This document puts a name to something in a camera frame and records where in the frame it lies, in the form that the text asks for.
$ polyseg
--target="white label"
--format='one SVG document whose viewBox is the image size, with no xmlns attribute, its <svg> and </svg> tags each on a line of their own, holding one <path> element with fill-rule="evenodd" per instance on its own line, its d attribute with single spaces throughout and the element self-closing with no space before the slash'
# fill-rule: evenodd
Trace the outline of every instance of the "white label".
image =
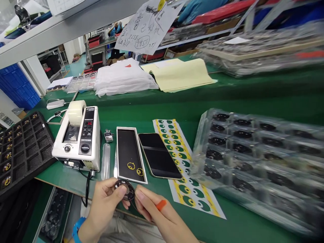
<svg viewBox="0 0 324 243">
<path fill-rule="evenodd" d="M 153 55 L 184 3 L 170 6 L 160 0 L 149 0 L 134 14 L 117 39 L 115 49 Z"/>
<path fill-rule="evenodd" d="M 231 45 L 233 45 L 233 44 L 240 44 L 240 43 L 244 43 L 244 42 L 248 42 L 248 41 L 250 41 L 250 40 L 243 39 L 241 37 L 235 37 L 235 38 L 233 38 L 231 40 L 225 41 L 224 44 L 231 44 Z"/>
<path fill-rule="evenodd" d="M 85 164 L 85 166 L 88 169 L 95 169 L 91 161 L 89 161 L 89 160 L 83 160 L 83 163 Z"/>
</svg>

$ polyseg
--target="hand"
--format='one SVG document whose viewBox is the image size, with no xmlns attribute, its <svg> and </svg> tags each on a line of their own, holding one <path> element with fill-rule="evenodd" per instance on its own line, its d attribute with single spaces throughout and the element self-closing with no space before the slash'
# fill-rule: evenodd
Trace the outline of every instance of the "hand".
<svg viewBox="0 0 324 243">
<path fill-rule="evenodd" d="M 119 186 L 114 190 L 115 177 L 96 182 L 89 216 L 81 225 L 78 236 L 82 243 L 97 242 L 114 215 L 117 204 L 122 201 L 125 209 L 131 205 L 122 200 L 127 189 Z"/>
<path fill-rule="evenodd" d="M 166 200 L 164 197 L 138 185 L 135 190 L 137 210 L 148 220 L 154 221 L 166 242 L 198 243 L 198 240 L 171 206 L 168 200 L 159 211 L 156 205 Z"/>
</svg>

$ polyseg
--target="tape roll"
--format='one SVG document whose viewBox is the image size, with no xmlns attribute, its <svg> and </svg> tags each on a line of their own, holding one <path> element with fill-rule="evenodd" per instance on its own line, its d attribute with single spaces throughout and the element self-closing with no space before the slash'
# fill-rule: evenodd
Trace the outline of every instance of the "tape roll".
<svg viewBox="0 0 324 243">
<path fill-rule="evenodd" d="M 82 113 L 85 109 L 85 101 L 72 101 L 67 110 L 67 116 L 69 118 L 70 124 L 79 125 L 82 121 Z"/>
</svg>

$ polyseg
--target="white paper stack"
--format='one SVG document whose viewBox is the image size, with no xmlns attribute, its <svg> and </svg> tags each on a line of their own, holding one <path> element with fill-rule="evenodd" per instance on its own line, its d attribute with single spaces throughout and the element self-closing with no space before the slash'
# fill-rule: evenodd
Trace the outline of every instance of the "white paper stack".
<svg viewBox="0 0 324 243">
<path fill-rule="evenodd" d="M 150 74 L 138 66 L 138 61 L 132 58 L 118 61 L 110 66 L 98 69 L 94 86 L 96 95 L 115 95 L 158 89 L 159 86 Z"/>
</svg>

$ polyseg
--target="yellow paper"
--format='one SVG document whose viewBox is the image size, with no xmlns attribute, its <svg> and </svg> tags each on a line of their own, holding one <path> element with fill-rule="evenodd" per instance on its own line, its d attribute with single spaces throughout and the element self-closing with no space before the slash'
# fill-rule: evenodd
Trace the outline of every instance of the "yellow paper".
<svg viewBox="0 0 324 243">
<path fill-rule="evenodd" d="M 165 66 L 151 70 L 155 80 L 164 92 L 187 89 L 213 83 L 209 77 L 205 62 L 194 59 L 176 65 Z"/>
<path fill-rule="evenodd" d="M 151 63 L 151 64 L 145 64 L 145 65 L 141 65 L 141 68 L 149 73 L 150 71 L 152 71 L 153 73 L 159 69 L 158 66 L 169 66 L 169 65 L 177 65 L 179 63 L 183 63 L 183 61 L 181 61 L 180 59 L 169 59 L 169 60 L 164 60 L 164 61 L 159 61 L 159 62 L 155 62 L 155 63 Z"/>
</svg>

